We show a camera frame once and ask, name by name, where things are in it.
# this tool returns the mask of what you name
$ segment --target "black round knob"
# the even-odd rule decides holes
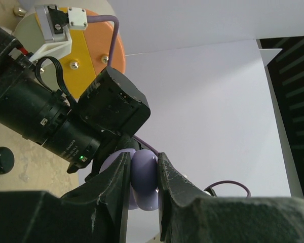
[[[0,175],[12,170],[15,164],[15,157],[12,151],[6,147],[0,147]]]

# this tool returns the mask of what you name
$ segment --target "cable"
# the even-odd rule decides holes
[[[137,137],[135,135],[133,136],[133,138],[135,140],[137,140],[137,142],[139,142],[139,143],[143,144],[144,146],[148,147],[149,150],[151,150],[156,156],[158,156],[159,152],[155,148],[153,148],[151,145],[149,145],[148,143],[144,142],[142,139],[140,139],[139,137]]]
[[[96,16],[87,16],[88,24],[90,23],[100,23],[100,22],[113,22],[113,32],[110,42],[109,54],[108,54],[108,66],[111,66],[113,53],[115,50],[115,44],[117,40],[118,29],[120,26],[118,18],[113,15],[96,15]]]
[[[217,185],[221,185],[221,184],[234,184],[234,185],[238,185],[238,186],[241,186],[246,192],[247,192],[247,197],[251,197],[251,191],[249,190],[248,187],[246,187],[245,185],[243,185],[242,183],[240,182],[237,182],[237,181],[229,181],[229,180],[226,180],[226,181],[218,181],[218,182],[215,182],[211,185],[209,185],[208,187],[206,187],[204,189],[204,191],[206,191],[207,189],[210,189],[214,186],[217,186]]]
[[[74,108],[74,106],[77,104],[77,102],[65,85],[64,78],[63,78],[63,68],[62,68],[62,65],[59,62],[59,60],[57,60],[55,57],[49,57],[49,56],[40,58],[36,64],[35,77],[41,83],[41,85],[43,85],[47,90],[52,92],[52,90],[43,82],[42,77],[41,77],[41,67],[42,67],[43,62],[46,59],[49,59],[54,64],[54,67],[56,70],[57,84],[58,84],[60,90],[65,94],[67,100],[69,101],[70,107]]]
[[[133,138],[135,140],[137,140],[139,143],[143,144],[144,146],[146,146],[149,150],[151,150],[156,156],[158,156],[158,151],[153,148],[151,145],[149,145],[148,143],[144,142],[142,139],[140,139],[139,137],[137,136],[133,136]],[[218,182],[215,182],[211,185],[209,185],[208,187],[206,187],[204,189],[204,191],[206,191],[207,189],[210,189],[214,186],[217,186],[217,185],[221,185],[221,184],[234,184],[234,185],[238,185],[238,186],[241,186],[246,192],[247,192],[247,197],[251,197],[251,191],[249,190],[248,187],[246,187],[245,185],[243,185],[242,183],[240,182],[237,182],[237,181],[230,181],[230,180],[225,180],[225,181],[218,181]]]

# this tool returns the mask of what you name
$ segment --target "camera body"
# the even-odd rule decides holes
[[[146,97],[107,66],[72,109],[60,90],[34,80],[31,54],[0,28],[0,123],[70,162],[69,173],[86,167],[98,149],[122,134],[133,136],[150,116]]]

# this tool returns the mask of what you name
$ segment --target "camera lens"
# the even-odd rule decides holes
[[[0,123],[83,168],[97,152],[99,134],[72,114],[61,95],[21,77],[0,99]]]

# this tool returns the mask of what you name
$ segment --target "white connector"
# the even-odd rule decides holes
[[[88,27],[87,12],[81,8],[68,8],[69,28],[75,30],[86,30]]]

